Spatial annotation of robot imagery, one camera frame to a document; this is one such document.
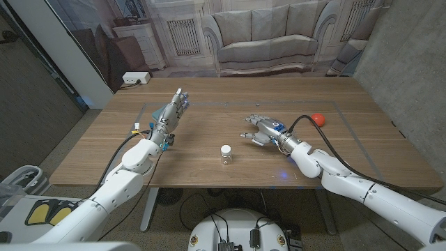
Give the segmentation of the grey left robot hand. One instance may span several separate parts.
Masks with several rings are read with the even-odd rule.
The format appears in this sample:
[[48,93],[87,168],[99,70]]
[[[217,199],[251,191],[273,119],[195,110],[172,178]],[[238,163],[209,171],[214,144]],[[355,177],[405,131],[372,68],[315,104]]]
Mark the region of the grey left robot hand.
[[189,107],[188,96],[188,92],[179,88],[171,102],[161,110],[151,136],[152,142],[160,145],[176,129],[181,116]]

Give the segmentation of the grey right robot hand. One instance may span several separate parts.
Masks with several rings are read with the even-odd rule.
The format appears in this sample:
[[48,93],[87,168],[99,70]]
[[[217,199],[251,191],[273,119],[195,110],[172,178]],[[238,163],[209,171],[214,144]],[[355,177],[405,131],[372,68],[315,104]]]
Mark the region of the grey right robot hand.
[[284,155],[290,155],[302,143],[291,132],[288,132],[287,127],[277,119],[251,114],[245,120],[255,125],[259,131],[256,133],[242,133],[240,136],[251,139],[255,144],[263,146],[273,143]]

